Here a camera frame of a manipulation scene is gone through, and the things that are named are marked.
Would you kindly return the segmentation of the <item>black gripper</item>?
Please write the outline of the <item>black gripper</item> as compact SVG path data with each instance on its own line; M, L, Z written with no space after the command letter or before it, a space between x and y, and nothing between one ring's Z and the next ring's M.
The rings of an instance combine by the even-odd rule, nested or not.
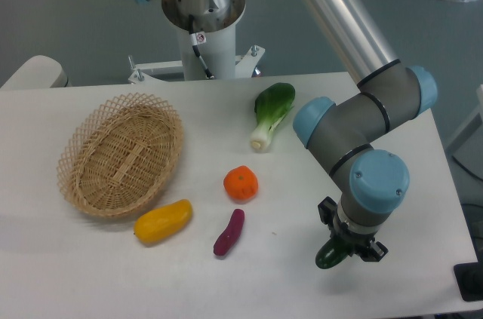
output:
M377 226L354 222L330 197L320 202L317 208L321 222L329 228L329 239L336 236L349 242L354 249L357 248L356 253L364 262L380 262L388 253L386 246L374 241Z

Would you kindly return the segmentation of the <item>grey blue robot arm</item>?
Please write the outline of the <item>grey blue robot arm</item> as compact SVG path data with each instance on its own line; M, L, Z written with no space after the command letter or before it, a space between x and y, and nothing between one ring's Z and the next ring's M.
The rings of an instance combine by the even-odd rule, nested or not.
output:
M235 42L215 36L239 21L245 0L161 1L181 33L185 79L234 78L242 67ZM331 236L315 262L322 269L351 255L378 262L387 250L374 236L402 202L409 173L399 157L372 142L431 108L437 86L425 69L401 64L360 0L304 1L358 87L341 104L314 99L294 118L299 140L342 194L339 201L326 198L318 206Z

